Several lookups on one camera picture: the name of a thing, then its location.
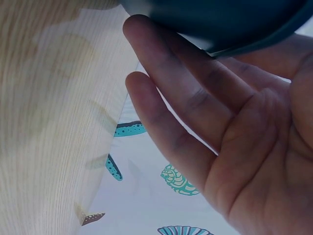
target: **palm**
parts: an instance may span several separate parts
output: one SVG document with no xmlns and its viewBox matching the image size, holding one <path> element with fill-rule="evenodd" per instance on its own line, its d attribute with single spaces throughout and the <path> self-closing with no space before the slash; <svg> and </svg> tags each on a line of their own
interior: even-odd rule
<svg viewBox="0 0 313 235">
<path fill-rule="evenodd" d="M 237 58 L 266 72 L 233 58 L 213 61 L 144 17 L 128 20 L 124 31 L 151 78 L 131 74 L 128 90 L 164 156 L 242 234 L 311 234 L 311 41 L 295 36 Z M 298 40 L 306 52 L 278 63 Z M 218 157 L 176 121 L 156 86 Z"/>
</svg>

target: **shell illustration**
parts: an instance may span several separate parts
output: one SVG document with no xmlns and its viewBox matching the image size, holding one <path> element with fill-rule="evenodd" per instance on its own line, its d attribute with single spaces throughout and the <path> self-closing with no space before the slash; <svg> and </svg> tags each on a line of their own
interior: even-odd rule
<svg viewBox="0 0 313 235">
<path fill-rule="evenodd" d="M 92 222 L 96 222 L 96 221 L 100 220 L 104 215 L 105 215 L 105 213 L 88 215 L 85 217 L 85 220 L 84 220 L 82 226 L 85 226 L 86 224 L 90 224 Z"/>
<path fill-rule="evenodd" d="M 117 165 L 115 164 L 113 158 L 111 155 L 108 155 L 107 162 L 106 162 L 106 168 L 109 171 L 109 173 L 118 181 L 123 180 L 122 173 L 119 171 Z"/>
<path fill-rule="evenodd" d="M 206 229 L 190 226 L 168 226 L 157 230 L 162 235 L 213 235 Z"/>
<path fill-rule="evenodd" d="M 165 180 L 168 186 L 170 186 L 175 192 L 179 194 L 193 196 L 200 193 L 171 164 L 165 167 L 165 169 L 161 173 L 161 177 Z"/>
<path fill-rule="evenodd" d="M 147 132 L 141 121 L 120 123 L 117 125 L 114 137 L 135 136 Z"/>
</svg>

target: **finger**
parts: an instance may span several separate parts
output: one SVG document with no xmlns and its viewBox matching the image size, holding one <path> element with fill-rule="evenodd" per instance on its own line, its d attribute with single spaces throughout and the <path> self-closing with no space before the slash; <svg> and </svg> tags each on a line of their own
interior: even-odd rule
<svg viewBox="0 0 313 235">
<path fill-rule="evenodd" d="M 237 113 L 255 91 L 219 61 L 167 29 L 161 33 L 172 52 L 218 100 Z"/>
<path fill-rule="evenodd" d="M 126 86 L 140 120 L 159 150 L 203 192 L 216 155 L 180 125 L 148 76 L 132 73 L 126 79 Z"/>
<path fill-rule="evenodd" d="M 203 89 L 147 18 L 131 17 L 125 22 L 124 33 L 179 117 L 218 152 L 233 113 Z"/>
<path fill-rule="evenodd" d="M 225 58 L 219 61 L 257 91 L 265 88 L 270 88 L 279 94 L 286 94 L 288 91 L 290 85 L 288 82 L 256 66 L 234 58 Z"/>
<path fill-rule="evenodd" d="M 313 39 L 292 35 L 279 44 L 236 56 L 236 59 L 292 80 L 312 57 Z"/>
</svg>

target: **wooden surface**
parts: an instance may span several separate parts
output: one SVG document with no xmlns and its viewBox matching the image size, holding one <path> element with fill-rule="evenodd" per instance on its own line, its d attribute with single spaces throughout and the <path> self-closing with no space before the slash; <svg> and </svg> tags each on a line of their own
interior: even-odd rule
<svg viewBox="0 0 313 235">
<path fill-rule="evenodd" d="M 113 0 L 0 0 L 0 234 L 71 235 L 137 59 Z"/>
</svg>

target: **light wood panel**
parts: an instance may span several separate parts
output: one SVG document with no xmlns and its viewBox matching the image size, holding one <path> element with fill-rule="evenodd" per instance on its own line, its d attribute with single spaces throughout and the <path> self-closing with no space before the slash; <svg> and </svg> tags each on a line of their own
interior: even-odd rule
<svg viewBox="0 0 313 235">
<path fill-rule="evenodd" d="M 126 18 L 113 0 L 0 0 L 1 235 L 80 228 L 104 171 L 86 165 L 109 152 L 137 66 Z"/>
</svg>

